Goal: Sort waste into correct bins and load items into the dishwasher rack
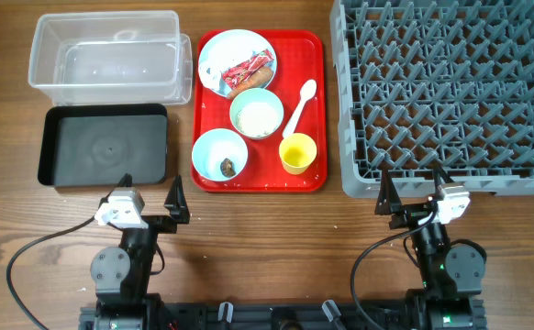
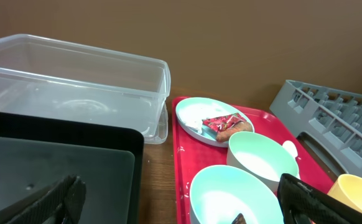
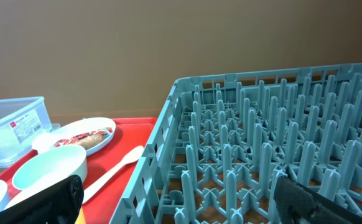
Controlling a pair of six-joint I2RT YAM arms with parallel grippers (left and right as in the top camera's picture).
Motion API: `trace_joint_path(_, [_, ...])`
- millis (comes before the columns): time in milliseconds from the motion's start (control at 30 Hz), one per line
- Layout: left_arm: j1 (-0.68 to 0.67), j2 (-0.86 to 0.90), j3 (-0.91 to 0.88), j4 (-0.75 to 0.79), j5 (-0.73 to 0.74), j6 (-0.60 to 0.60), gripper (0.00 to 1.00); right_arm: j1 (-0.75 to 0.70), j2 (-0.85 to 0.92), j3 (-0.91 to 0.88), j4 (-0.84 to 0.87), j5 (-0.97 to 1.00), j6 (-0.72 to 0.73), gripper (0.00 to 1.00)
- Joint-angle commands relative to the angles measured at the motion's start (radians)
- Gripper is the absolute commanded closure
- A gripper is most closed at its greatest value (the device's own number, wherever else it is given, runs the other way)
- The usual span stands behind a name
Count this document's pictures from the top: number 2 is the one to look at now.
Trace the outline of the mint green bowl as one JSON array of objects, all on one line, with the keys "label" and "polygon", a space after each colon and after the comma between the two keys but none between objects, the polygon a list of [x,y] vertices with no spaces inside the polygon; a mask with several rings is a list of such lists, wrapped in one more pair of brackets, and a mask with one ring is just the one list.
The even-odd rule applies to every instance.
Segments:
[{"label": "mint green bowl", "polygon": [[226,164],[249,172],[276,192],[281,175],[300,178],[299,166],[283,147],[262,134],[241,131],[228,141]]}]

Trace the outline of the white napkin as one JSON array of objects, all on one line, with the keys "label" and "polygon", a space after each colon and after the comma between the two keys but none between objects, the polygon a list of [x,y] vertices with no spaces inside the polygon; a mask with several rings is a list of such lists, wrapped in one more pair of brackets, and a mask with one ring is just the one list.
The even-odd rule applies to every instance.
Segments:
[{"label": "white napkin", "polygon": [[181,109],[179,112],[180,119],[184,125],[196,131],[198,134],[202,133],[202,107],[199,105],[190,105]]}]

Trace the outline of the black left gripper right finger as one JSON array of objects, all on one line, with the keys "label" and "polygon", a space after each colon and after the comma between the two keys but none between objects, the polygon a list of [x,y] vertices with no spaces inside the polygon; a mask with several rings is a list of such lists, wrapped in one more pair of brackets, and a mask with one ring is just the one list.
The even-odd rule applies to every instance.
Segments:
[{"label": "black left gripper right finger", "polygon": [[362,224],[362,213],[311,185],[282,174],[277,199],[285,224]]}]

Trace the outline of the brown food scrap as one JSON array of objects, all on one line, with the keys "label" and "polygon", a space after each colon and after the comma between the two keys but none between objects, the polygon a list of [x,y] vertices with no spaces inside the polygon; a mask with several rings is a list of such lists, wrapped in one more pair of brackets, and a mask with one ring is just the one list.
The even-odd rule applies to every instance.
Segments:
[{"label": "brown food scrap", "polygon": [[246,224],[246,220],[242,213],[239,213],[231,224]]}]

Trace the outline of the yellow cup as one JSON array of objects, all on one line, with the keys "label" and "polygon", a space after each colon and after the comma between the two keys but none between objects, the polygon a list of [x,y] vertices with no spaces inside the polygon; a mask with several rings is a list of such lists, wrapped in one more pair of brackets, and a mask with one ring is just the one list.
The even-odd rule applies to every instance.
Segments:
[{"label": "yellow cup", "polygon": [[362,178],[351,174],[340,175],[328,195],[362,213]]}]

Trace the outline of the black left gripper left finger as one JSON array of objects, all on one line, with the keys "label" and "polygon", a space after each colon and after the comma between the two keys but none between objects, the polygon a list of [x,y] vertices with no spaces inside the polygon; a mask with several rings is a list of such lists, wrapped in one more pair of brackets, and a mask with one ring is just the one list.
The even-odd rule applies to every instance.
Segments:
[{"label": "black left gripper left finger", "polygon": [[0,224],[78,224],[85,199],[86,184],[68,175],[0,210]]}]

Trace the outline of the red snack wrapper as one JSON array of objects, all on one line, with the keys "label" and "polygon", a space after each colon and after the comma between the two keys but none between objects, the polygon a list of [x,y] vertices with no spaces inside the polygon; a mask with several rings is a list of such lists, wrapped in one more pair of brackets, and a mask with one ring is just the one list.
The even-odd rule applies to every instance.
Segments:
[{"label": "red snack wrapper", "polygon": [[239,122],[246,121],[239,113],[228,114],[215,118],[203,120],[203,125],[209,127],[212,131],[220,133],[232,128]]}]

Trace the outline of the light blue bowl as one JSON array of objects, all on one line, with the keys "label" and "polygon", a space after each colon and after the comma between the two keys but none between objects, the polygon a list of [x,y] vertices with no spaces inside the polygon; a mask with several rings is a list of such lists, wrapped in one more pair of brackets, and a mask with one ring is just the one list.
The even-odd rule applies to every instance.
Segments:
[{"label": "light blue bowl", "polygon": [[275,194],[258,178],[239,168],[214,165],[199,171],[190,185],[191,223],[278,224],[284,216]]}]

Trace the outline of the light blue plate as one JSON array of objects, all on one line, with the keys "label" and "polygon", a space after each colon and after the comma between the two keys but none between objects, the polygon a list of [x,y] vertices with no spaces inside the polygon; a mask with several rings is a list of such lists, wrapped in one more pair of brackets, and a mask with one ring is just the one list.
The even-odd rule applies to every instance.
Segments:
[{"label": "light blue plate", "polygon": [[228,147],[228,142],[218,142],[216,132],[210,127],[205,126],[203,121],[209,118],[237,114],[247,121],[255,132],[252,121],[234,106],[211,98],[192,97],[181,100],[175,113],[181,127],[195,139],[217,147]]}]

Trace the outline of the white plastic spoon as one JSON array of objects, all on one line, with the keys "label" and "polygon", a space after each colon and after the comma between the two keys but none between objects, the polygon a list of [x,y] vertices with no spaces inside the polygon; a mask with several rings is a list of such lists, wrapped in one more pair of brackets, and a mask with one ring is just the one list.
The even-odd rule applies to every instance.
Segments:
[{"label": "white plastic spoon", "polygon": [[292,141],[285,141],[282,144],[282,147],[293,157],[293,158],[297,158],[298,157],[298,152],[297,152],[297,148],[295,146],[295,144]]}]

